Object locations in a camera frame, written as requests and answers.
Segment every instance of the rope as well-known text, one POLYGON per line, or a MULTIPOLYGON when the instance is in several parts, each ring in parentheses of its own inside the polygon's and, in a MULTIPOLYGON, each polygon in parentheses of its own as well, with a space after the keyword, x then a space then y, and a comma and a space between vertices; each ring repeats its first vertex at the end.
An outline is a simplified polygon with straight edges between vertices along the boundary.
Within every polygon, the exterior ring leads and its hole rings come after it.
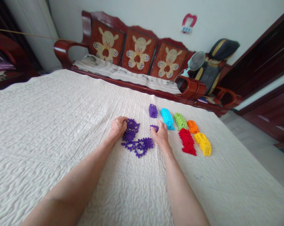
POLYGON ((31 36, 35 36, 35 37, 48 38, 48 39, 54 39, 54 40, 72 41, 72 40, 68 40, 68 39, 51 38, 51 37, 42 36, 42 35, 36 35, 36 34, 30 34, 30 33, 18 32, 18 31, 11 31, 11 30, 5 30, 5 29, 0 29, 0 31, 6 31, 6 32, 11 32, 11 33, 16 33, 16 34, 22 34, 22 35, 31 35, 31 36))

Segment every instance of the wooden door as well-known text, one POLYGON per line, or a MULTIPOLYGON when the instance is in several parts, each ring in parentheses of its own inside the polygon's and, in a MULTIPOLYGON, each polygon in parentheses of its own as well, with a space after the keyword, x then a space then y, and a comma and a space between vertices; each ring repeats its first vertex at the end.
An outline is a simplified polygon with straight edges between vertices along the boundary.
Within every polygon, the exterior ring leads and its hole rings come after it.
POLYGON ((243 99, 284 75, 284 15, 225 75, 220 86, 243 99))
POLYGON ((284 142, 284 92, 244 114, 243 117, 279 142, 284 142))

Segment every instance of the sofa armrest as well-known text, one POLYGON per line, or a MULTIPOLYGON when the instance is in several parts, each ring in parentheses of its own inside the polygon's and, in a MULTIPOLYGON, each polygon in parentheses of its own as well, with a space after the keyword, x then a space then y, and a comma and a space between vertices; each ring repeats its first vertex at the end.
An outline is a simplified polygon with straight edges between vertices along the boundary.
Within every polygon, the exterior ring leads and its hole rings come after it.
POLYGON ((54 43, 54 53, 59 59, 63 69, 71 69, 72 67, 72 61, 68 56, 69 49, 72 46, 81 46, 84 48, 89 48, 89 46, 86 44, 74 41, 58 40, 54 43))
POLYGON ((236 95, 233 91, 220 86, 215 87, 214 93, 216 94, 216 99, 220 101, 223 99, 222 103, 225 109, 232 109, 243 100, 241 96, 236 95))
POLYGON ((39 76, 38 72, 31 65, 28 55, 21 46, 1 33, 0 50, 7 55, 11 64, 15 66, 17 71, 23 72, 28 79, 39 76))
POLYGON ((206 92, 205 84, 193 78, 179 75, 175 82, 178 84, 178 88, 182 92, 181 97, 184 99, 197 100, 206 92))

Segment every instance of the electric fan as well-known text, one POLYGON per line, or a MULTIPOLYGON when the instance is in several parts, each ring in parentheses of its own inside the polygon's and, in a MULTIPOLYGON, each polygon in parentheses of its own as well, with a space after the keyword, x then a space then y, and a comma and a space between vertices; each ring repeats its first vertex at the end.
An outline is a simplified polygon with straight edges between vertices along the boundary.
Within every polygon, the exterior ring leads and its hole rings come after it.
POLYGON ((203 51, 198 51, 195 54, 193 54, 191 59, 188 61, 188 68, 186 68, 181 75, 189 77, 188 72, 198 70, 205 62, 205 58, 206 55, 203 51))

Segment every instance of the plastic building block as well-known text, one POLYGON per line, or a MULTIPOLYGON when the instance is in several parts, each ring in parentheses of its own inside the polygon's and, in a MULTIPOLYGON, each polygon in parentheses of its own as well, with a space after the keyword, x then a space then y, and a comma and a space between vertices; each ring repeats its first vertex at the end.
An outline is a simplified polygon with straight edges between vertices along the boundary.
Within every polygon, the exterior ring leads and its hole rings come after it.
POLYGON ((156 117, 157 117, 157 115, 158 115, 158 110, 157 110, 157 107, 156 107, 155 105, 150 104, 148 111, 149 111, 149 116, 150 116, 151 118, 156 118, 156 117))
POLYGON ((193 133, 193 134, 199 133, 198 126, 197 126, 197 124, 195 123, 195 121, 189 120, 189 121, 187 122, 187 125, 188 125, 188 127, 189 127, 190 133, 193 133))
POLYGON ((137 156, 138 158, 140 158, 140 157, 142 157, 143 155, 145 155, 146 152, 147 152, 147 150, 143 150, 143 152, 142 152, 141 154, 139 154, 139 153, 137 152, 137 150, 135 150, 136 156, 137 156))
POLYGON ((167 129, 169 130, 175 130, 173 127, 173 118, 166 108, 162 108, 161 115, 163 117, 164 123, 167 125, 167 129))
POLYGON ((159 131, 159 127, 158 127, 158 126, 150 125, 150 127, 154 127, 154 128, 155 128, 155 132, 158 132, 158 131, 159 131))
POLYGON ((179 135, 184 146, 182 148, 182 151, 196 156, 196 150, 194 148, 194 140, 191 136, 191 133, 187 129, 181 129, 179 131, 179 135))
POLYGON ((187 129, 187 122, 185 121, 183 115, 180 113, 175 113, 174 120, 177 124, 178 130, 187 129))
POLYGON ((151 138, 148 137, 148 138, 138 139, 137 148, 143 152, 139 154, 138 151, 135 150, 136 156, 138 158, 142 157, 143 155, 146 154, 149 148, 153 148, 153 147, 154 147, 154 143, 152 142, 151 138))
POLYGON ((138 133, 140 123, 136 123, 134 119, 128 119, 127 121, 127 130, 128 131, 133 131, 134 133, 138 133))
POLYGON ((131 142, 134 140, 136 136, 136 133, 131 131, 131 130, 126 130, 125 133, 123 134, 122 140, 125 142, 131 142))
POLYGON ((138 149, 140 150, 148 150, 150 148, 154 147, 154 143, 152 142, 151 138, 143 138, 143 139, 138 139, 138 149))
POLYGON ((122 143, 121 145, 127 148, 129 151, 136 150, 137 148, 137 141, 131 141, 127 143, 122 143))
POLYGON ((195 141, 199 144, 204 156, 210 156, 212 154, 212 147, 210 141, 203 133, 197 133, 194 135, 195 141))

